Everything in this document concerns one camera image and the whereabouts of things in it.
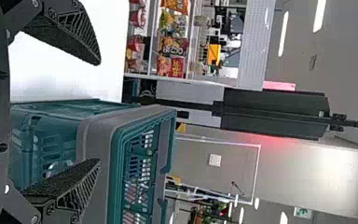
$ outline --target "teal plastic crate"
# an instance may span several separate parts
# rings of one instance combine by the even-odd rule
[[[76,162],[81,120],[134,107],[97,99],[12,105],[13,150],[8,174],[15,187],[26,189]]]
[[[101,158],[104,174],[85,223],[166,223],[175,117],[175,110],[151,105],[82,122],[79,149],[87,150],[85,158]]]
[[[176,112],[173,109],[98,100],[43,102],[13,105],[12,118],[14,147],[9,177],[16,188],[24,189],[41,178],[55,175],[86,159],[82,158],[86,152],[95,152],[92,157],[101,158],[103,165],[108,164],[103,167],[97,188],[108,187],[96,190],[100,193],[94,194],[85,221],[166,223],[164,191],[174,145]],[[105,139],[98,139],[103,135],[103,128],[96,120],[106,130],[114,130],[112,135],[102,132],[111,141],[104,147],[97,146]],[[109,162],[104,161],[107,154]]]

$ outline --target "ceiling light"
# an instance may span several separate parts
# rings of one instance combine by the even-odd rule
[[[288,222],[289,222],[289,219],[287,218],[287,215],[284,212],[282,212],[280,224],[287,224]]]
[[[228,206],[228,217],[231,217],[231,213],[232,213],[232,203],[230,203]]]
[[[171,218],[170,218],[170,224],[173,224],[173,213],[172,213]]]
[[[324,24],[324,10],[326,9],[326,0],[318,0],[316,7],[315,23],[313,23],[313,33],[322,29]]]
[[[283,25],[282,25],[282,33],[281,33],[281,43],[279,45],[278,56],[282,57],[283,49],[284,49],[284,41],[286,39],[286,31],[287,31],[287,22],[289,22],[289,12],[285,12],[283,16]]]
[[[8,194],[9,191],[10,191],[10,186],[9,186],[9,185],[5,185],[5,194]]]
[[[238,198],[239,198],[239,195],[235,195],[235,203],[234,203],[234,207],[237,207],[238,206]]]
[[[240,212],[240,220],[238,223],[242,224],[243,223],[243,215],[245,213],[245,210],[243,209],[243,207],[241,208],[241,212]]]
[[[258,205],[260,205],[260,199],[259,199],[259,198],[256,198],[256,199],[255,199],[255,210],[258,209]]]

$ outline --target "red light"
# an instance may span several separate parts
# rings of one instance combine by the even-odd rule
[[[264,89],[277,91],[295,91],[296,84],[290,82],[264,81]]]

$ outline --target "bolt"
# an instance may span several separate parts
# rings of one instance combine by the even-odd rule
[[[1,143],[0,144],[0,153],[6,152],[7,149],[8,149],[8,145],[6,143]]]
[[[77,2],[77,0],[72,0],[72,7],[74,8],[78,8],[79,3]]]
[[[32,0],[34,7],[39,7],[39,2],[37,0]]]
[[[77,221],[78,221],[77,214],[73,214],[71,216],[71,224],[75,224],[77,223]]]
[[[53,8],[49,8],[48,9],[48,15],[53,19],[55,20],[56,17],[57,17],[57,13],[55,12],[55,10]]]
[[[4,71],[0,71],[0,79],[5,80],[8,78],[8,73]]]
[[[51,214],[54,212],[54,203],[51,203],[49,206],[48,206],[48,209],[46,210],[46,214],[48,216],[51,216]]]
[[[33,218],[31,219],[31,224],[36,224],[37,223],[37,216],[33,216]]]

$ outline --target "white ceiling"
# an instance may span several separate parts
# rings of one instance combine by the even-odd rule
[[[333,112],[358,119],[358,0],[327,0],[324,26],[312,32],[317,0],[283,0],[276,12],[266,80],[295,82],[299,90],[321,91]],[[278,57],[282,15],[289,11],[284,53]],[[310,71],[310,57],[317,55]],[[358,130],[341,137],[358,143]]]

